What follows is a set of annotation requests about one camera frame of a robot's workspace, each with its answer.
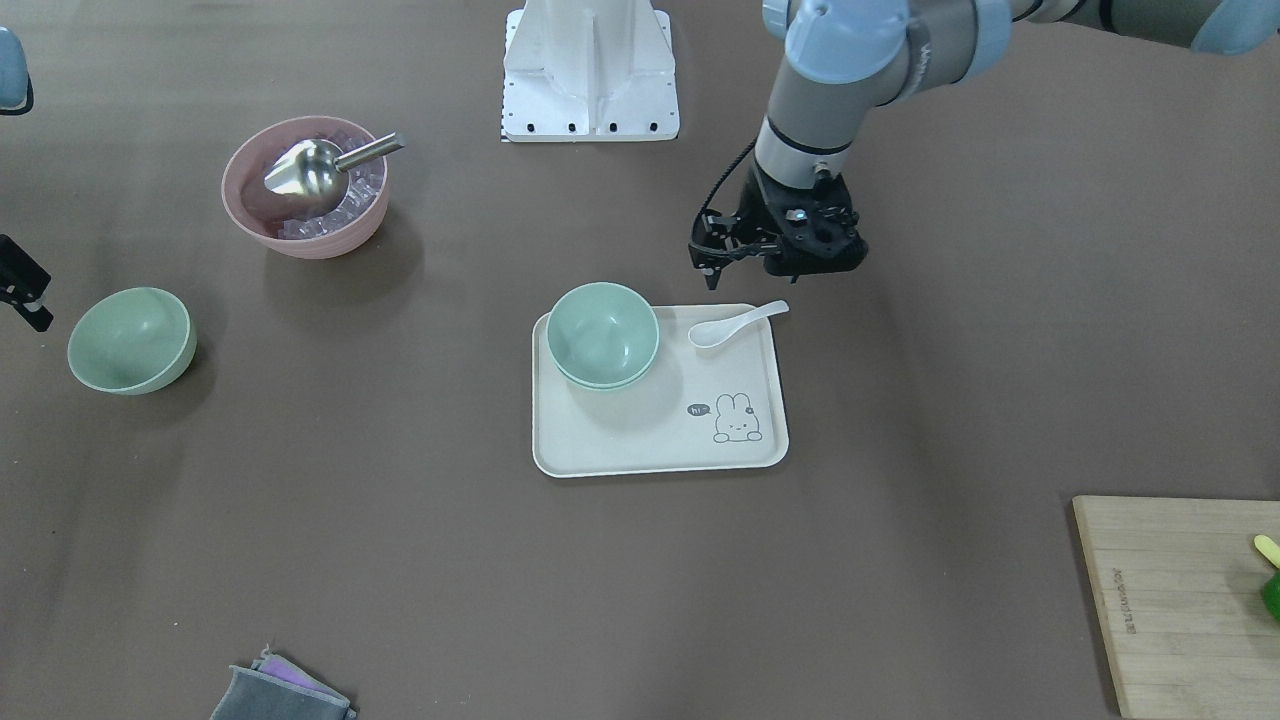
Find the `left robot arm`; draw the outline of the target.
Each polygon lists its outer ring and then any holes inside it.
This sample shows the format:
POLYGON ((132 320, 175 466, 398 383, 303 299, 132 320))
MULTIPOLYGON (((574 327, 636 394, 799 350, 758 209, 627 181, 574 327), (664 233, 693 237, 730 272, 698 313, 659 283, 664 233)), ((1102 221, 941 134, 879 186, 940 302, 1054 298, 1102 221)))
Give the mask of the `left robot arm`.
POLYGON ((876 109, 988 70, 1021 20, 1070 24, 1231 56, 1277 32, 1275 1, 765 1, 783 42, 749 165, 730 214, 703 204, 687 251, 714 290, 727 266, 759 258, 797 279, 850 272, 869 247, 842 177, 876 109))

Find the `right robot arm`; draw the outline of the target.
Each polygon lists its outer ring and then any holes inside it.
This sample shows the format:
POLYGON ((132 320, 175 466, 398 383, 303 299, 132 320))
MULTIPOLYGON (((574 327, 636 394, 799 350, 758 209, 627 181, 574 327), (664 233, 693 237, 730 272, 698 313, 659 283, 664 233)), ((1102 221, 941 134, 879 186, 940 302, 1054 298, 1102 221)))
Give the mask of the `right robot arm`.
MULTIPOLYGON (((35 108, 35 86, 26 51, 18 36, 1 28, 1 115, 19 117, 35 108)), ((1 236, 1 301, 36 332, 44 333, 52 324, 52 314, 44 296, 51 283, 50 273, 10 236, 1 236)))

